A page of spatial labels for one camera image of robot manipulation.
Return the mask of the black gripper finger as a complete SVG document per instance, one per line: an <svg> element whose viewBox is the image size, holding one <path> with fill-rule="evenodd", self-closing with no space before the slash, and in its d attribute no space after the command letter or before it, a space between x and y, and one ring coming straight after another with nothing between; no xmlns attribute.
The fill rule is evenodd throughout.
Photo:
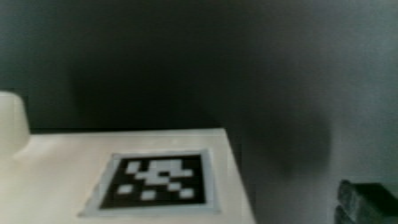
<svg viewBox="0 0 398 224"><path fill-rule="evenodd" d="M398 224L398 198L380 183L339 182L334 224Z"/></svg>

